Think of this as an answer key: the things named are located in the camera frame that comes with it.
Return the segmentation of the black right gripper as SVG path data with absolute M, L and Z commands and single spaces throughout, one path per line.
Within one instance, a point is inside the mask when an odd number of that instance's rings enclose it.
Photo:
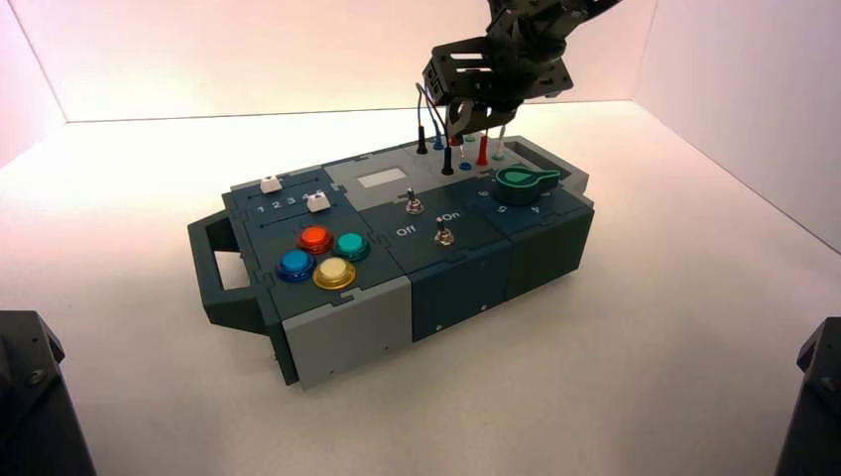
M 469 122 L 471 132 L 504 126 L 523 101 L 569 89 L 566 46 L 566 39 L 514 26 L 434 47 L 423 84 L 436 105 L 447 105 L 447 136 L 462 135 Z

